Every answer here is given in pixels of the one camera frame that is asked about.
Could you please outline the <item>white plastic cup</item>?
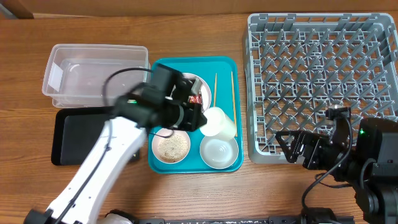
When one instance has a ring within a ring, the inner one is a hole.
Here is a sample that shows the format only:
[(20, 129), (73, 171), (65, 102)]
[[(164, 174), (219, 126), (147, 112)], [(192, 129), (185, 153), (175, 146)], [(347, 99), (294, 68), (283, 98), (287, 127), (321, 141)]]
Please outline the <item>white plastic cup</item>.
[(212, 107), (204, 112), (207, 119), (200, 131), (207, 137), (214, 137), (222, 141), (229, 141), (235, 137), (237, 128), (234, 122), (219, 107)]

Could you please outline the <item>pink bowl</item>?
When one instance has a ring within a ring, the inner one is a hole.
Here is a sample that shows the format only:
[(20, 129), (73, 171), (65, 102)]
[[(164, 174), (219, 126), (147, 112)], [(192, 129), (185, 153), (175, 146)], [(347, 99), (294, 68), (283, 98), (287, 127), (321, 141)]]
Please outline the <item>pink bowl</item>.
[(185, 131), (162, 128), (153, 134), (152, 152), (165, 164), (176, 164), (190, 152), (190, 137)]

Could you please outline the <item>red snack wrapper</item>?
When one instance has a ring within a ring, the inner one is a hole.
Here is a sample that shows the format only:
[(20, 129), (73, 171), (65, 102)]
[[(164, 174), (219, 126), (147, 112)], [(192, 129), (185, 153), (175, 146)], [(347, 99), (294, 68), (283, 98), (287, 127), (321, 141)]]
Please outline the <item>red snack wrapper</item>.
[(201, 95), (189, 96), (188, 101), (190, 103), (196, 103), (196, 104), (200, 104), (200, 105), (203, 104)]

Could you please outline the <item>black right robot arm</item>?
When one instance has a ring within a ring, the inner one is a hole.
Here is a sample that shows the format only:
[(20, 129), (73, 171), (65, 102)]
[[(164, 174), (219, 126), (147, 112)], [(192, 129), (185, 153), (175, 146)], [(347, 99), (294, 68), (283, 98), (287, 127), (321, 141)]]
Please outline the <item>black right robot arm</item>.
[(368, 223), (397, 223), (397, 123), (389, 119), (366, 118), (354, 134), (349, 118), (333, 120), (332, 136), (308, 131), (279, 131), (275, 138), (289, 163), (304, 158), (308, 170), (320, 170), (302, 195), (307, 223), (337, 223), (330, 209), (311, 208), (308, 193), (332, 175), (337, 188), (351, 187), (355, 201)]

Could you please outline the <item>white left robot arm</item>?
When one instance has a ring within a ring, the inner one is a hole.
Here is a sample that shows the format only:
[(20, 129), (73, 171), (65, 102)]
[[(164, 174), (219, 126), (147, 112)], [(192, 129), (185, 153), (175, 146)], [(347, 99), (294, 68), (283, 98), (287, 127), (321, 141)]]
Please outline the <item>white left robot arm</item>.
[(102, 204), (152, 128), (195, 131), (206, 124), (198, 103), (200, 79), (140, 83), (115, 101), (88, 157), (44, 213), (31, 210), (24, 223), (96, 223)]

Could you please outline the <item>white round plate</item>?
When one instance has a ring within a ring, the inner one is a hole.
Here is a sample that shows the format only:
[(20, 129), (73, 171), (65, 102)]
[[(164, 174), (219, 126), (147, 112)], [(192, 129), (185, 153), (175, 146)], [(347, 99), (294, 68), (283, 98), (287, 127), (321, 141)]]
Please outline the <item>white round plate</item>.
[(206, 111), (207, 109), (210, 108), (211, 106), (211, 101), (212, 101), (212, 94), (210, 87), (208, 86), (207, 82), (204, 81), (201, 77), (199, 77), (196, 74), (193, 73), (183, 73), (184, 77), (187, 79), (195, 79), (198, 78), (201, 82), (201, 99), (202, 99), (202, 111)]

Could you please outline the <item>left wooden chopstick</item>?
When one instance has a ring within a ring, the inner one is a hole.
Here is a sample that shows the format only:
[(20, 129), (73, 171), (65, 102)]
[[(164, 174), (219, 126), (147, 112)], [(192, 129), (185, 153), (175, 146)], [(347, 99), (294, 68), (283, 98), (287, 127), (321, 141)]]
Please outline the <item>left wooden chopstick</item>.
[(215, 73), (215, 83), (214, 83), (214, 91), (213, 91), (213, 107), (216, 106), (217, 79), (218, 79), (218, 74)]

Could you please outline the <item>wooden chopstick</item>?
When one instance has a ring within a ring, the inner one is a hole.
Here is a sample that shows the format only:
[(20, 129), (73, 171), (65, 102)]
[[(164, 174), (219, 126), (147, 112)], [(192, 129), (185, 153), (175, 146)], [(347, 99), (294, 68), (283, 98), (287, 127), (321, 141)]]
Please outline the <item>wooden chopstick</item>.
[(234, 76), (233, 71), (231, 71), (231, 91), (232, 91), (232, 101), (233, 101), (233, 116), (234, 116), (234, 125), (236, 128), (235, 137), (238, 136), (238, 129), (237, 129), (237, 119), (236, 119), (236, 99), (234, 93)]
[(214, 91), (213, 91), (213, 107), (216, 106), (217, 79), (218, 79), (218, 74), (215, 73), (215, 83), (214, 83)]

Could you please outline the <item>teal serving tray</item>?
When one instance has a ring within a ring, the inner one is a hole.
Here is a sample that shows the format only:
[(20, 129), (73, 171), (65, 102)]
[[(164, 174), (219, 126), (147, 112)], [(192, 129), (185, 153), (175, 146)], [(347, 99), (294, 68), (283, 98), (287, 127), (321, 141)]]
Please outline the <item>teal serving tray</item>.
[[(234, 60), (227, 56), (162, 58), (157, 60), (153, 64), (152, 69), (155, 69), (155, 67), (159, 63), (174, 68), (182, 73), (193, 73), (198, 75), (207, 82), (212, 94), (214, 91), (215, 73), (217, 73), (218, 79), (216, 106), (221, 108), (226, 113), (226, 115), (234, 121), (231, 91), (231, 71), (233, 71), (234, 93), (236, 99), (236, 119), (238, 129), (238, 136), (235, 137), (235, 140), (239, 147), (239, 156), (232, 166), (226, 169), (221, 169), (220, 172), (234, 172), (238, 170), (243, 164), (244, 160), (244, 143), (239, 99), (238, 69)], [(152, 152), (151, 143), (153, 135), (151, 134), (148, 137), (148, 163), (150, 168), (159, 174), (192, 174), (218, 172), (217, 169), (213, 169), (206, 165), (200, 157), (200, 143), (203, 140), (204, 135), (199, 130), (189, 132), (188, 135), (190, 137), (191, 148), (187, 157), (176, 164), (165, 164), (163, 162), (160, 162)]]

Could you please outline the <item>right wooden chopstick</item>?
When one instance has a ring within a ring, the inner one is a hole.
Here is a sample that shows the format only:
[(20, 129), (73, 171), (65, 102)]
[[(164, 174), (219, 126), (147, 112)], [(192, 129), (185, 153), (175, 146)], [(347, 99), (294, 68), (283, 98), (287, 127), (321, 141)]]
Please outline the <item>right wooden chopstick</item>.
[(231, 91), (232, 91), (232, 101), (233, 101), (233, 116), (234, 116), (234, 125), (236, 128), (235, 137), (238, 136), (238, 129), (237, 129), (237, 119), (236, 119), (236, 99), (234, 93), (234, 76), (233, 71), (231, 71)]

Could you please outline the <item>grey-rimmed white bowl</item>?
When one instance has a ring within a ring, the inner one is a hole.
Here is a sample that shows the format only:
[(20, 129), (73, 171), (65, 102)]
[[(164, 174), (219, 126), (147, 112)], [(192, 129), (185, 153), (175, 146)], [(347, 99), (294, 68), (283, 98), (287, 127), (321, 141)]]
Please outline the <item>grey-rimmed white bowl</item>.
[(213, 137), (204, 137), (200, 143), (200, 156), (209, 167), (226, 169), (238, 159), (239, 147), (235, 138), (222, 141)]

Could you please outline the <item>grey dish rack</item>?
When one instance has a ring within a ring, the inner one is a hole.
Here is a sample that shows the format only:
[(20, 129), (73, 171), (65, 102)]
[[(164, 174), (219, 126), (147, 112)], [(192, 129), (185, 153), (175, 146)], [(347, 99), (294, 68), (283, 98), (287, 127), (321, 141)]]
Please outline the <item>grey dish rack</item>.
[(256, 13), (243, 37), (248, 156), (283, 164), (275, 135), (330, 134), (331, 105), (397, 119), (397, 22), (386, 13)]

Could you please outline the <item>black tray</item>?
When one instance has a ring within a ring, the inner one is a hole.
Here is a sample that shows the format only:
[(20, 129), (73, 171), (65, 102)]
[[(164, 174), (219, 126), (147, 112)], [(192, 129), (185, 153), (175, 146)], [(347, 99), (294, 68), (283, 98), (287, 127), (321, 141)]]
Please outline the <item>black tray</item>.
[(100, 137), (109, 118), (108, 107), (66, 108), (55, 117), (51, 162), (81, 165)]

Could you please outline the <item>clear plastic bin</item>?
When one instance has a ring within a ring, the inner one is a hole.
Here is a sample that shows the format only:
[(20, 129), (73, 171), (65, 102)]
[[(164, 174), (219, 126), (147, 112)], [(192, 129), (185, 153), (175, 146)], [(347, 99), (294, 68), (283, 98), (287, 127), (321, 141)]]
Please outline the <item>clear plastic bin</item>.
[(135, 45), (57, 44), (49, 55), (42, 93), (57, 108), (103, 106), (102, 87), (114, 72), (150, 69), (148, 49)]

